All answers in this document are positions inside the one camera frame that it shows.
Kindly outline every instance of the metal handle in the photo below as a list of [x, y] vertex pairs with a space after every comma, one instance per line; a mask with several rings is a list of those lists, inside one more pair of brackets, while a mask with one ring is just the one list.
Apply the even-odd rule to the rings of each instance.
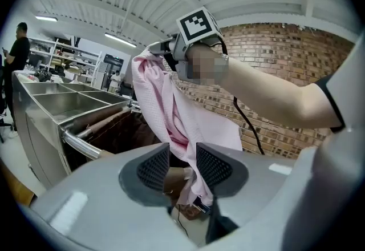
[[99, 158], [100, 153], [102, 152], [101, 149], [98, 149], [93, 145], [88, 144], [86, 141], [78, 138], [69, 131], [64, 132], [63, 141], [92, 160], [96, 160], [97, 158]]

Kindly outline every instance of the person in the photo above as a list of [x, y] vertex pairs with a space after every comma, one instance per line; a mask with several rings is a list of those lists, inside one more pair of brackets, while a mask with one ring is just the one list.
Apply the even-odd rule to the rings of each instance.
[[[193, 73], [200, 79], [214, 79], [214, 64], [222, 54], [204, 44], [194, 44], [186, 52]], [[331, 75], [308, 86], [297, 85], [266, 74], [248, 64], [228, 58], [218, 84], [257, 114], [294, 128], [331, 128], [337, 132], [344, 121], [326, 84]]]
[[108, 92], [116, 94], [116, 90], [119, 88], [121, 81], [122, 81], [122, 77], [121, 77], [119, 71], [116, 71], [115, 75], [112, 75], [112, 77], [111, 77]]
[[9, 137], [18, 136], [17, 124], [14, 117], [13, 109], [13, 84], [11, 81], [11, 74], [16, 70], [23, 70], [28, 59], [30, 44], [27, 38], [28, 26], [26, 23], [19, 23], [15, 33], [15, 40], [10, 52], [3, 48], [4, 60], [4, 82], [5, 82], [5, 99], [9, 108], [11, 117], [13, 118], [13, 131], [10, 132]]

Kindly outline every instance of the pink towel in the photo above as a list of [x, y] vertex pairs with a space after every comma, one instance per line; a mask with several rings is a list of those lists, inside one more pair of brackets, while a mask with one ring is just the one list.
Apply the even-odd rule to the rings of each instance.
[[132, 75], [138, 104], [151, 130], [195, 171], [196, 177], [188, 181], [178, 203], [191, 204], [199, 196], [211, 205], [212, 193], [196, 167], [196, 143], [241, 151], [239, 126], [191, 101], [165, 70], [163, 57], [152, 55], [148, 48], [132, 59]]

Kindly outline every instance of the fluorescent light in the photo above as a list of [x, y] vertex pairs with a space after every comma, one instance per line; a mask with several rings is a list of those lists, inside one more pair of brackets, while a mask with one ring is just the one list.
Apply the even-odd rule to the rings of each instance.
[[119, 41], [119, 42], [121, 42], [121, 43], [124, 43], [124, 44], [126, 44], [126, 45], [132, 46], [133, 48], [135, 48], [135, 47], [136, 47], [136, 46], [135, 46], [134, 44], [132, 44], [131, 42], [125, 41], [125, 40], [123, 40], [123, 39], [120, 39], [120, 38], [118, 38], [118, 37], [116, 37], [116, 36], [113, 36], [113, 35], [111, 35], [111, 34], [109, 34], [109, 33], [105, 33], [105, 36], [106, 36], [106, 37], [109, 37], [109, 38], [111, 38], [111, 39], [117, 40], [117, 41]]
[[57, 19], [54, 17], [44, 17], [44, 16], [35, 16], [38, 20], [52, 21], [57, 22]]

